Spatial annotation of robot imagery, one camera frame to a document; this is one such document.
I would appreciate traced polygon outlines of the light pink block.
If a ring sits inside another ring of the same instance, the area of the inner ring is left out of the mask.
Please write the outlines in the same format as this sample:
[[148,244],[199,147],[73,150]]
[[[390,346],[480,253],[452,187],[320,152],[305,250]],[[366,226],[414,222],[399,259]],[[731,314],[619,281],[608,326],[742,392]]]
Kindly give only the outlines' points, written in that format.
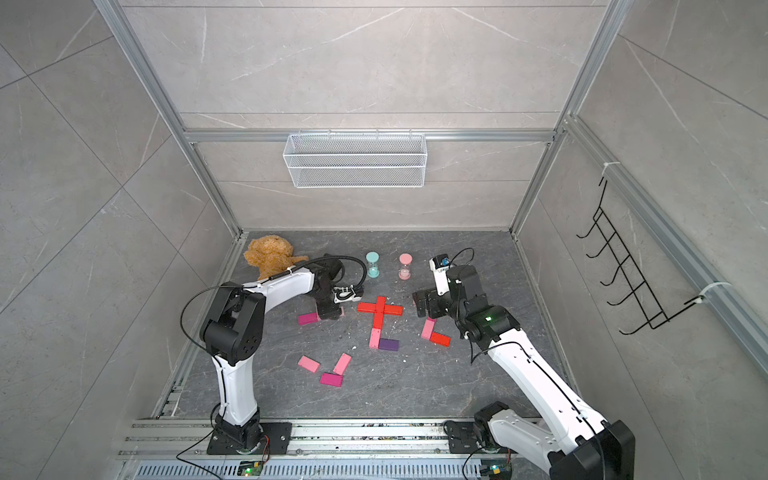
[[435,321],[431,318],[427,318],[422,328],[421,337],[426,340],[429,340],[434,331],[434,326],[435,326]]

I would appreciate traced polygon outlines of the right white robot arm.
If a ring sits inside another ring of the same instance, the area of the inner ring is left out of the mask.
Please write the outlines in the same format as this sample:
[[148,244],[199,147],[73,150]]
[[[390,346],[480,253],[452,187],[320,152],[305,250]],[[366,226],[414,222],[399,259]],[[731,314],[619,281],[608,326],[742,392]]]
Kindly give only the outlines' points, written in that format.
[[512,378],[542,418],[536,424],[495,402],[474,416],[479,447],[512,450],[552,479],[633,478],[634,434],[620,420],[608,422],[557,374],[519,321],[488,301],[475,267],[456,265],[446,255],[429,266],[435,285],[414,293],[418,316],[453,319],[461,336]]

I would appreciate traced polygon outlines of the purple block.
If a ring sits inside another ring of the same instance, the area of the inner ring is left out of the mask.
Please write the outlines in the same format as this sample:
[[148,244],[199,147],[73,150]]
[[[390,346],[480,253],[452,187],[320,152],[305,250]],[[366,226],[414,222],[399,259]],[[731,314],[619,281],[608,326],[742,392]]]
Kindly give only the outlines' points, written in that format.
[[396,352],[400,348],[400,342],[394,339],[380,339],[378,343],[379,350]]

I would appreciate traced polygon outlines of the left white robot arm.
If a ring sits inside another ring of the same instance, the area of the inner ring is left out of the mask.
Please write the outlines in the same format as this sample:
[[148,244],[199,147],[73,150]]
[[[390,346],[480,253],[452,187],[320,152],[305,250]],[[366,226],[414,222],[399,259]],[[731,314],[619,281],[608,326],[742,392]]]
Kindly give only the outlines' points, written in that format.
[[215,367],[219,391],[209,453],[251,454],[266,449],[253,383],[253,356],[263,339],[265,316],[288,300],[308,295],[320,318],[339,318],[341,304],[359,300],[364,292],[363,281],[340,284],[344,259],[326,254],[264,280],[226,282],[215,289],[199,333]]

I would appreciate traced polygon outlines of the red block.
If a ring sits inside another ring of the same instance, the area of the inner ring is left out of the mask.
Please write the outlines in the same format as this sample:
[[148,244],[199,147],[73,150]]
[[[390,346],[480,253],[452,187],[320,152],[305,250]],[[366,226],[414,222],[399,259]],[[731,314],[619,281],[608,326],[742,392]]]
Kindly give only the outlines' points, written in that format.
[[357,311],[360,313],[372,313],[377,312],[377,305],[375,303],[360,302],[357,305]]
[[373,319],[373,328],[376,330],[383,329],[383,321],[385,314],[383,312],[376,312]]
[[402,306],[396,306],[396,305],[385,305],[384,306],[384,314],[385,315],[402,316],[403,315],[403,307]]
[[449,347],[451,344],[451,338],[449,336],[446,336],[437,332],[431,333],[429,337],[429,341],[432,342],[433,344],[440,345],[443,347]]

